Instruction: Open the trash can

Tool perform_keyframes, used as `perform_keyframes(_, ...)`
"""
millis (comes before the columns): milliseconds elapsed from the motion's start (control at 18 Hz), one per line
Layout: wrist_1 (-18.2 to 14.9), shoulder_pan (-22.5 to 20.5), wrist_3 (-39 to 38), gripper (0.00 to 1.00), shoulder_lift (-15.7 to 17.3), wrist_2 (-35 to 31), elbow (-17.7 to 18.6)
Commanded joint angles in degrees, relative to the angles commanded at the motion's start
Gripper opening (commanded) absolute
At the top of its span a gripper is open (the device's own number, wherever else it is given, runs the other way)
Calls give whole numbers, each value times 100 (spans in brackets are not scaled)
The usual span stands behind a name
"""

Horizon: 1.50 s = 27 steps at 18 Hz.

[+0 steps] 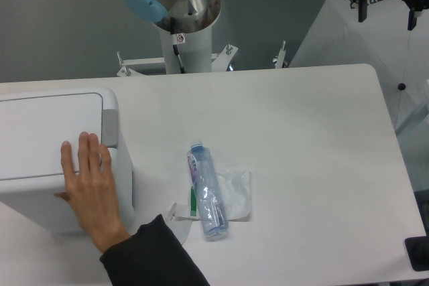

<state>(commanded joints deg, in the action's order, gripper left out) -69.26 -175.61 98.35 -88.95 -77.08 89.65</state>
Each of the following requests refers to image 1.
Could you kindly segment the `black sleeved forearm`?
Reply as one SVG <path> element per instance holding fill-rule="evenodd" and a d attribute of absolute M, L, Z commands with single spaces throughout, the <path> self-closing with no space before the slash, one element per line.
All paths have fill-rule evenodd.
<path fill-rule="evenodd" d="M 112 285 L 208 285 L 162 215 L 100 257 Z"/>

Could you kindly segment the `person's bare left hand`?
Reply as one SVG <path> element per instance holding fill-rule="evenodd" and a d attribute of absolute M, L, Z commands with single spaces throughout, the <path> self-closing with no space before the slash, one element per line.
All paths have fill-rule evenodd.
<path fill-rule="evenodd" d="M 71 207 L 80 227 L 101 253 L 131 237 L 120 218 L 119 200 L 111 167 L 111 154 L 94 133 L 78 138 L 78 173 L 71 144 L 63 142 L 61 166 L 65 191 L 56 193 Z"/>

